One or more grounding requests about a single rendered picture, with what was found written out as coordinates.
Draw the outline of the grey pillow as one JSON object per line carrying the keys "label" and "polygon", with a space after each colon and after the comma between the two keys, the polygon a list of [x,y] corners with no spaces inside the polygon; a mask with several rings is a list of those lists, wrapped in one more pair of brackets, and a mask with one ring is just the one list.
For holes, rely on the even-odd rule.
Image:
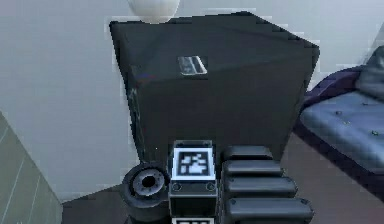
{"label": "grey pillow", "polygon": [[356,88],[384,101],[384,45],[377,47],[366,62],[356,81]]}

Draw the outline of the white round lamp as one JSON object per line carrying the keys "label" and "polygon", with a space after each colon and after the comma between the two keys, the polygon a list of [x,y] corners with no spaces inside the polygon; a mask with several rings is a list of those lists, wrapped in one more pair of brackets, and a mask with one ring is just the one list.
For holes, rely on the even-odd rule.
{"label": "white round lamp", "polygon": [[161,24],[174,17],[180,0],[127,0],[132,12],[148,24]]}

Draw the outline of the black bedside cabinet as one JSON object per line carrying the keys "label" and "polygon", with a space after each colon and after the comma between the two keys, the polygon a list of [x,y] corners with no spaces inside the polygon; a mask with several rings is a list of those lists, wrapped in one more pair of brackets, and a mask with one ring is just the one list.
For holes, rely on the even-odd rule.
{"label": "black bedside cabinet", "polygon": [[[165,163],[177,140],[262,145],[281,158],[317,45],[249,12],[109,28],[140,160]],[[183,75],[183,56],[199,56],[207,73]]]}

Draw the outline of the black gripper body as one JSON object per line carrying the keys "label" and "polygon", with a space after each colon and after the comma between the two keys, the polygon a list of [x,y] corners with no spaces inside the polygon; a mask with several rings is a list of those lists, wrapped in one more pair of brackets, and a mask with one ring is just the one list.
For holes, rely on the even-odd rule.
{"label": "black gripper body", "polygon": [[170,177],[156,162],[143,162],[124,177],[120,196],[127,206],[124,224],[170,224]]}

